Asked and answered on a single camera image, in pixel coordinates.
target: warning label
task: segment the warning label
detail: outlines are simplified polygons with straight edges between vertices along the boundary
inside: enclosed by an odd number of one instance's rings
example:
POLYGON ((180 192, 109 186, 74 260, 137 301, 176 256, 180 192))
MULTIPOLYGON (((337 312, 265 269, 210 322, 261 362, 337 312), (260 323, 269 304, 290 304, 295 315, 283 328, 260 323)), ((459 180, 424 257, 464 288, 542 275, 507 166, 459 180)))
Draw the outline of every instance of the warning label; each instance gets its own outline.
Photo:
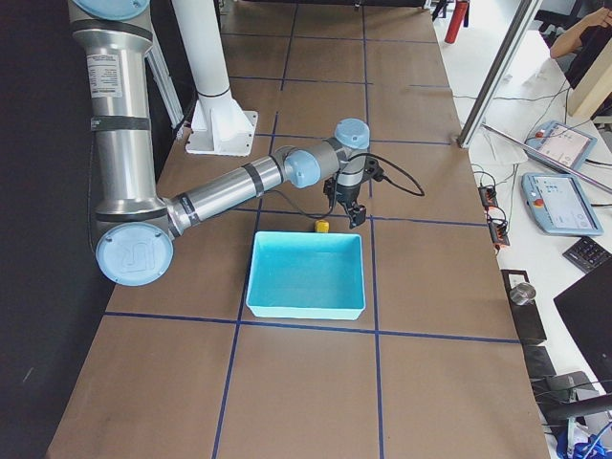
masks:
POLYGON ((88 55, 89 89, 92 98, 121 98, 121 74, 117 55, 88 55))

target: blue tape line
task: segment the blue tape line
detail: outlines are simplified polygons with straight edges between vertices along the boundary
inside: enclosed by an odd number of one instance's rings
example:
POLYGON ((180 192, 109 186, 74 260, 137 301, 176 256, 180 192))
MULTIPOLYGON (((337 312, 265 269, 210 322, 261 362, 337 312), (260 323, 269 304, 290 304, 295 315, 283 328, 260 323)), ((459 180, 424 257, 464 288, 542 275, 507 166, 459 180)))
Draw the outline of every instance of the blue tape line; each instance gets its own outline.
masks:
POLYGON ((408 84, 409 87, 413 88, 440 88, 440 89, 450 89, 450 86, 447 84, 408 84))
POLYGON ((381 43, 417 43, 421 45, 437 45, 437 41, 428 40, 401 40, 401 39, 390 39, 390 38, 369 38, 368 41, 378 41, 381 43))
MULTIPOLYGON (((238 33, 238 32, 223 32, 221 35, 228 36, 261 36, 266 38, 291 38, 293 35, 293 29, 291 35, 284 34, 273 34, 273 33, 238 33)), ((310 36, 310 35, 293 35, 294 38, 307 38, 316 40, 344 40, 344 41, 362 41, 363 38, 350 38, 350 37, 331 37, 331 36, 310 36)), ((428 40, 401 40, 401 39, 390 39, 390 38, 366 38, 366 41, 373 42, 388 42, 388 43, 418 43, 425 45, 437 45, 437 41, 428 40)))
POLYGON ((372 139, 370 143, 410 143, 417 145, 452 145, 451 142, 436 142, 436 141, 385 141, 382 139, 372 139))
POLYGON ((371 84, 363 81, 342 81, 339 79, 304 79, 304 78, 275 78, 273 76, 229 76, 233 79, 258 79, 265 81, 291 81, 297 83, 334 83, 334 84, 371 84))
POLYGON ((419 218, 400 218, 400 217, 379 217, 372 215, 374 220, 381 220, 384 222, 412 222, 412 223, 427 223, 431 225, 452 225, 457 227, 476 227, 476 228, 487 228, 486 223, 471 223, 471 222, 451 222, 444 220, 425 220, 419 218))
MULTIPOLYGON (((274 126, 273 133, 276 130, 276 120, 278 118, 278 114, 274 118, 274 126)), ((252 259, 252 252, 254 248, 255 234, 257 233, 257 228, 259 227, 259 216, 261 213, 261 206, 263 204, 263 200, 259 200, 259 205, 257 206, 257 215, 255 217, 255 224, 252 229, 252 238, 251 238, 251 253, 249 259, 252 259)), ((211 459, 216 459, 217 454, 219 452, 219 442, 221 440, 221 432, 223 430, 223 420, 226 414, 226 406, 228 403, 228 395, 230 393, 230 382, 231 382, 231 374, 233 372, 233 363, 236 356, 236 349, 238 347, 238 336, 240 334, 240 326, 242 324, 242 313, 244 311, 244 305, 246 303, 247 298, 247 289, 249 286, 249 275, 251 273, 251 266, 248 266, 247 271, 245 272, 245 279, 243 281, 242 286, 242 294, 240 296, 240 307, 238 308, 238 318, 235 320, 236 328, 233 334, 233 341, 231 343, 231 353, 229 354, 229 363, 228 363, 228 374, 226 376, 226 383, 223 387, 223 398, 221 399, 221 408, 219 409, 219 419, 217 421, 217 431, 214 436, 214 446, 212 448, 211 459)))
POLYGON ((171 316, 163 314, 144 314, 144 313, 125 313, 125 312, 106 312, 105 316, 111 317, 135 317, 135 318, 155 318, 159 320, 183 320, 187 322, 215 322, 227 323, 233 325, 250 325, 256 327, 275 327, 275 328, 295 328, 303 330, 314 330, 320 332, 342 332, 342 333, 359 333, 366 335, 382 335, 393 337, 407 338, 425 338, 425 339, 448 339, 454 341, 479 341, 479 342, 499 342, 509 344, 520 344, 518 339, 507 338, 485 338, 485 337, 470 337, 462 335, 441 335, 433 333, 416 333, 416 332, 399 332, 393 330, 369 330, 366 328, 347 328, 347 327, 329 327, 324 325, 301 325, 294 323, 280 322, 258 322, 254 320, 232 320, 228 318, 211 318, 211 317, 188 317, 188 316, 171 316))
POLYGON ((212 317, 190 317, 190 316, 170 316, 166 314, 146 314, 146 313, 124 313, 119 311, 106 311, 105 316, 109 317, 134 317, 134 318, 156 318, 165 320, 182 320, 185 322, 209 322, 209 323, 226 323, 232 325, 235 320, 229 318, 212 318, 212 317))
POLYGON ((363 38, 350 38, 341 36, 310 36, 310 35, 296 35, 295 38, 306 38, 307 40, 340 40, 340 41, 362 41, 363 38))
POLYGON ((239 32, 221 32, 221 36, 229 35, 229 36, 261 36, 266 38, 291 38, 290 35, 275 35, 273 33, 239 33, 239 32))
POLYGON ((380 459, 384 459, 384 428, 383 428, 383 376, 381 371, 381 340, 379 337, 379 294, 377 283, 377 265, 376 265, 376 238, 374 237, 374 220, 370 221, 370 245, 372 252, 372 294, 374 296, 374 345, 376 350, 376 388, 377 388, 377 403, 379 412, 379 455, 380 459))
POLYGON ((365 9, 361 9, 361 28, 363 34, 363 81, 365 81, 365 123, 370 124, 370 109, 368 104, 368 92, 367 92, 367 40, 365 39, 365 9))
POLYGON ((295 30, 295 21, 297 20, 297 11, 299 10, 299 3, 295 4, 294 10, 294 20, 291 25, 291 35, 289 36, 289 45, 287 46, 287 56, 285 57, 285 68, 283 70, 283 80, 280 83, 280 90, 282 91, 285 88, 285 78, 287 77, 287 67, 289 66, 289 55, 291 54, 291 45, 294 41, 294 30, 295 30))

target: black keyboard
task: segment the black keyboard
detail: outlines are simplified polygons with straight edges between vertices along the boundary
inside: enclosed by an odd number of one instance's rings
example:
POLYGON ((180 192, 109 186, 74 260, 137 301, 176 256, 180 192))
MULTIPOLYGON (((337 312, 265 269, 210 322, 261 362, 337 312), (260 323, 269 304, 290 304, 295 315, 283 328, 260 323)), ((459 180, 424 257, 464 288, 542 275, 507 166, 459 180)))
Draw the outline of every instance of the black keyboard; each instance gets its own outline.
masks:
POLYGON ((563 256, 585 273, 590 273, 606 260, 612 258, 612 253, 590 237, 583 236, 576 244, 565 251, 563 256))

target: small electronic device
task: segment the small electronic device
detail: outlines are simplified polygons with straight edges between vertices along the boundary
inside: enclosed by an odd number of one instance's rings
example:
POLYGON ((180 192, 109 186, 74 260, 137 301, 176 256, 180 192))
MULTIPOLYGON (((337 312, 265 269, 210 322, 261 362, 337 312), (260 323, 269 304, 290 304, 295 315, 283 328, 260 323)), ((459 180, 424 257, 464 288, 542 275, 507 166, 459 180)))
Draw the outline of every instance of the small electronic device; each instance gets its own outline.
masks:
POLYGON ((533 137, 525 141, 542 155, 578 170, 591 153, 597 139, 560 121, 539 126, 533 137))
POLYGON ((590 273, 605 261, 612 258, 612 253, 604 249, 588 236, 582 236, 576 244, 563 253, 563 256, 574 263, 584 273, 590 273))
POLYGON ((544 232, 566 236, 603 233, 580 183, 571 174, 525 174, 522 189, 535 222, 544 232))

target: light blue plastic bin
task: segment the light blue plastic bin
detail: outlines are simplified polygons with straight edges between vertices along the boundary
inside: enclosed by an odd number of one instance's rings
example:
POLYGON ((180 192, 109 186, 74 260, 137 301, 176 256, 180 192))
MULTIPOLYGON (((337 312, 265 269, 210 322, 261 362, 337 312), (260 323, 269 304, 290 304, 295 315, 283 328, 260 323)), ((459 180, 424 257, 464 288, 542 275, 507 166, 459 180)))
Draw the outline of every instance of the light blue plastic bin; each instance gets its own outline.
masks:
POLYGON ((257 317, 356 319, 365 309, 361 237, 259 231, 247 306, 257 317))

